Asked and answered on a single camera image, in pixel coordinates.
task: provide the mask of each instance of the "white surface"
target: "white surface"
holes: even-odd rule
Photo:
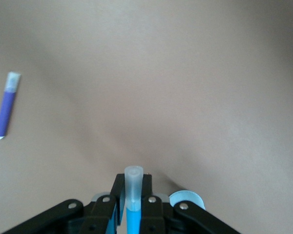
[[[11,70],[0,232],[136,164],[242,233],[293,234],[293,1],[0,0],[0,104]]]

